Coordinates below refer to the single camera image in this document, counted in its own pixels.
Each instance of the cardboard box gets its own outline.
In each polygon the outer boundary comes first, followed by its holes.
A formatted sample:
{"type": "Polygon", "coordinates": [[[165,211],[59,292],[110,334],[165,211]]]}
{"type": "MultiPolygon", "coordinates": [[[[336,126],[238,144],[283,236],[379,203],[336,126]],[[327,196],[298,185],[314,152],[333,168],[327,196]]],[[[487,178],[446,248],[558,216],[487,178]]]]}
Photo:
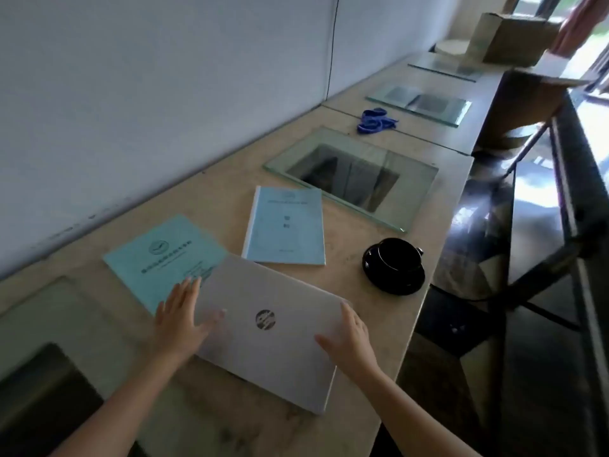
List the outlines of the cardboard box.
{"type": "Polygon", "coordinates": [[[483,13],[465,54],[484,63],[534,66],[559,29],[541,17],[483,13]]]}

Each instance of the black saucer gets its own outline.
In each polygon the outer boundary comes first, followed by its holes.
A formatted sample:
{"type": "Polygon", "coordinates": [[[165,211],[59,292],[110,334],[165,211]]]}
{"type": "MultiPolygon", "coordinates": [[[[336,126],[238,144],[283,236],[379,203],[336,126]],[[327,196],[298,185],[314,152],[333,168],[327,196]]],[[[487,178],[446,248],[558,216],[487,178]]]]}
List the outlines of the black saucer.
{"type": "Polygon", "coordinates": [[[384,292],[392,295],[410,295],[418,291],[423,283],[425,282],[425,271],[423,268],[419,268],[412,273],[412,279],[406,280],[392,280],[383,276],[382,272],[373,269],[370,264],[370,252],[377,247],[377,244],[371,245],[363,253],[362,257],[362,268],[370,282],[384,292]]]}

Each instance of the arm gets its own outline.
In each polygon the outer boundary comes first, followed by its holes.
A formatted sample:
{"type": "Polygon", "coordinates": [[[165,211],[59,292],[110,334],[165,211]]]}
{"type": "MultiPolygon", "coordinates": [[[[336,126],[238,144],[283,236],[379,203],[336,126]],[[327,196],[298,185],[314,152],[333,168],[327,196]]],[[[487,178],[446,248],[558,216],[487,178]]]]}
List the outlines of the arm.
{"type": "Polygon", "coordinates": [[[218,312],[194,325],[200,284],[201,278],[193,284],[186,279],[174,286],[166,302],[159,303],[150,358],[51,457],[119,457],[129,453],[156,397],[224,316],[218,312]]]}
{"type": "Polygon", "coordinates": [[[344,302],[342,314],[342,338],[332,341],[316,335],[316,341],[362,390],[402,454],[409,457],[479,457],[383,373],[370,346],[368,328],[344,302]]]}

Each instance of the laptop lid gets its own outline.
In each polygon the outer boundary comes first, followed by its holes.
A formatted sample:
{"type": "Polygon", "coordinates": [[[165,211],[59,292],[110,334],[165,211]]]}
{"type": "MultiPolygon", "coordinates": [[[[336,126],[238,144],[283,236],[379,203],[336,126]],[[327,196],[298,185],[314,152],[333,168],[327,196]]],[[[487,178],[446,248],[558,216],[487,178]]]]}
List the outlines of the laptop lid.
{"type": "Polygon", "coordinates": [[[195,322],[226,309],[197,353],[303,409],[322,414],[335,365],[314,340],[336,336],[336,295],[233,254],[203,282],[195,322]]]}

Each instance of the hand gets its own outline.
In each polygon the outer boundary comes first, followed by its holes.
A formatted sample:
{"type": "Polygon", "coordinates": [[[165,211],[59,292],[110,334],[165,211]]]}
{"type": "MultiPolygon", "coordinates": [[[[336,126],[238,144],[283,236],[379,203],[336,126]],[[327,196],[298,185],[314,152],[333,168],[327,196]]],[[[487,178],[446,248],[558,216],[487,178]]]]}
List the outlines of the hand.
{"type": "Polygon", "coordinates": [[[154,353],[168,356],[180,367],[197,352],[203,340],[224,318],[224,310],[214,312],[201,325],[194,325],[194,307],[199,296],[201,277],[191,283],[188,277],[174,285],[165,302],[156,308],[154,353]]]}
{"type": "Polygon", "coordinates": [[[363,377],[380,370],[377,357],[370,345],[366,324],[346,302],[340,304],[340,309],[343,319],[340,339],[332,341],[324,335],[316,335],[315,341],[346,376],[360,384],[363,377]]]}

